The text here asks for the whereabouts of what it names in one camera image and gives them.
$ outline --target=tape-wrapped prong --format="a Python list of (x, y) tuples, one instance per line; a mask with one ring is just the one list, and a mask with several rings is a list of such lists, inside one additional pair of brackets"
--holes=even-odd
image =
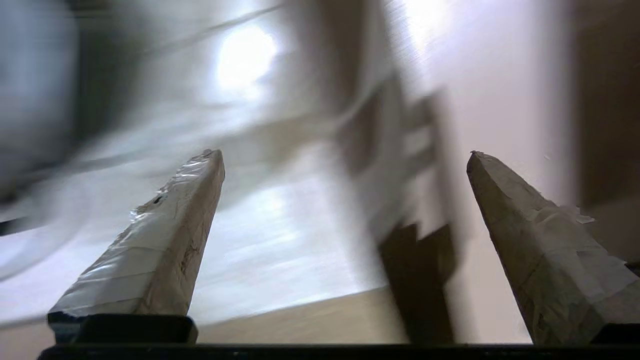
[(493, 156), (473, 152), (467, 174), (534, 344), (640, 342), (640, 279), (624, 261)]
[(51, 309), (49, 323), (54, 314), (186, 315), (224, 178), (220, 151), (181, 166), (132, 212), (129, 227)]

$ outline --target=black plastic mount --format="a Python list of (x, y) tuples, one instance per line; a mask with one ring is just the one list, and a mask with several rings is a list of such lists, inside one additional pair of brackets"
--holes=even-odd
[(413, 360), (413, 359), (637, 359), (638, 347), (540, 348), (497, 345), (420, 348), (410, 345), (369, 346), (246, 346), (246, 345), (63, 345), (42, 352), (41, 360), (73, 359), (228, 359), (228, 360)]
[(74, 317), (49, 313), (56, 344), (194, 344), (198, 329), (187, 316), (97, 314)]

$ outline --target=bright light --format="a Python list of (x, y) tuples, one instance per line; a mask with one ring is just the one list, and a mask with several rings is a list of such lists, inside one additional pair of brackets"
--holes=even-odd
[(268, 71), (276, 54), (273, 38), (257, 26), (238, 29), (224, 39), (216, 71), (222, 90), (251, 90)]
[(420, 50), (449, 27), (449, 0), (404, 0), (409, 35)]

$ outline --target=motion-blurred background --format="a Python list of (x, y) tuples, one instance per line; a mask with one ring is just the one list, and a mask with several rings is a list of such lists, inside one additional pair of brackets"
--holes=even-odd
[(471, 150), (640, 261), (634, 0), (0, 0), (0, 349), (188, 158), (201, 342), (527, 343)]

